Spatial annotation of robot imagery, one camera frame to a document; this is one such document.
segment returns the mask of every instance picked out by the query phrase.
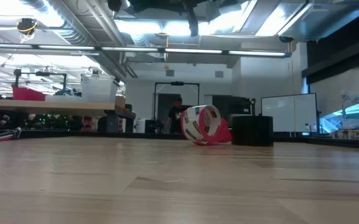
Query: storage box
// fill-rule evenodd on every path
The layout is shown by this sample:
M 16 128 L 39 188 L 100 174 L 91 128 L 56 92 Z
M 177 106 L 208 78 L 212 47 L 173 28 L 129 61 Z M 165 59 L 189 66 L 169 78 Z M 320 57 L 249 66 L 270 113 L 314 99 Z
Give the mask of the storage box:
M 115 103 L 118 86 L 111 77 L 83 77 L 82 101 L 90 103 Z
M 28 88 L 14 87 L 13 100 L 45 101 L 45 94 Z
M 119 107 L 125 108 L 125 98 L 123 96 L 116 96 L 115 104 Z

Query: red tape dispenser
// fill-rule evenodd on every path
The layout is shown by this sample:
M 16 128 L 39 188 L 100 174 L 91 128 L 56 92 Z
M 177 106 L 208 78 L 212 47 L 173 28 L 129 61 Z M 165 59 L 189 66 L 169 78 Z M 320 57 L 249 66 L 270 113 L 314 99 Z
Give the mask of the red tape dispenser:
M 185 137 L 196 145 L 211 146 L 231 141 L 228 123 L 212 105 L 188 108 L 182 113 L 180 123 Z

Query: red container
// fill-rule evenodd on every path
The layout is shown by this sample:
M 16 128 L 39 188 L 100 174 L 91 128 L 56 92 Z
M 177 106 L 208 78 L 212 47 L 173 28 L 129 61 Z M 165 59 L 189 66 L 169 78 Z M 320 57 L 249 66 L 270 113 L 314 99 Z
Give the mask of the red container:
M 45 101 L 45 94 L 28 88 L 14 87 L 13 100 Z

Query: wooden floor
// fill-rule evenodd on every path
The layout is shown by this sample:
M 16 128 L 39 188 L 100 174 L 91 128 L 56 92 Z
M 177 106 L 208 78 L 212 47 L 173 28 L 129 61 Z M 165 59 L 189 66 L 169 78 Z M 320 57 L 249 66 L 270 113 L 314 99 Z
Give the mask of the wooden floor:
M 0 142 L 0 223 L 359 223 L 359 149 Z

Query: man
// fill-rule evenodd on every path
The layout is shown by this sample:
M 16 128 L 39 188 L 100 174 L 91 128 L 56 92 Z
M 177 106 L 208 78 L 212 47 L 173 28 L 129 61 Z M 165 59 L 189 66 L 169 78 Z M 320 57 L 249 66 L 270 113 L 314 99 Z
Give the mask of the man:
M 169 132 L 170 134 L 182 134 L 182 129 L 180 128 L 180 117 L 182 116 L 182 113 L 187 108 L 182 106 L 182 99 L 178 98 L 174 101 L 174 107 L 171 108 L 169 111 L 168 117 L 169 117 Z

